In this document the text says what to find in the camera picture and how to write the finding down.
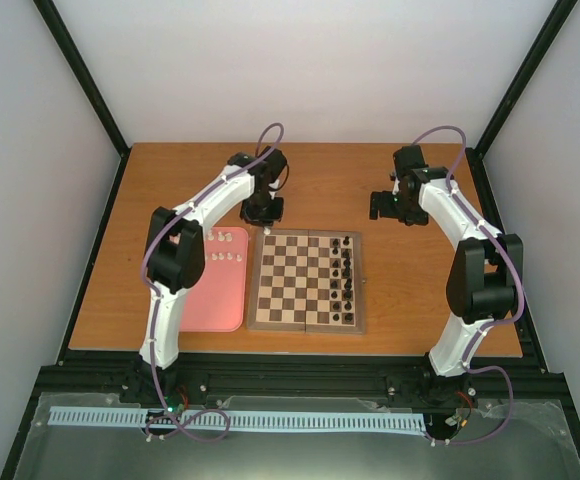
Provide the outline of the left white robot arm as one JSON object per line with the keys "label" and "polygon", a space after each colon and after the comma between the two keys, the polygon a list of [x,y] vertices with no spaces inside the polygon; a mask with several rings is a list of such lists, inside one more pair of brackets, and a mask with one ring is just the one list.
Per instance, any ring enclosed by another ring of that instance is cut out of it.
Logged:
{"label": "left white robot arm", "polygon": [[167,370],[179,356],[179,325],[186,297],[205,269],[205,239],[234,207],[247,224],[270,228],[283,215],[279,177],[288,166],[282,151],[268,146],[259,157],[237,153],[219,175],[190,200],[157,208],[150,219],[140,275],[150,289],[142,360],[153,367],[142,388],[156,402],[171,400],[178,378]]}

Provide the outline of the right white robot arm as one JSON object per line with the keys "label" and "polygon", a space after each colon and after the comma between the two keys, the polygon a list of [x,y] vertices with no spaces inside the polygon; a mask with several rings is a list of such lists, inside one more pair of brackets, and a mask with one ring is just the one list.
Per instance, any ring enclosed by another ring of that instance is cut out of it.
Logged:
{"label": "right white robot arm", "polygon": [[432,167],[418,145],[393,154],[393,189],[370,195],[369,218],[396,219],[407,226],[441,228],[454,250],[446,283],[450,316],[428,353],[432,375],[458,377],[489,331],[525,309],[522,286],[523,244],[504,234],[469,203],[453,174]]}

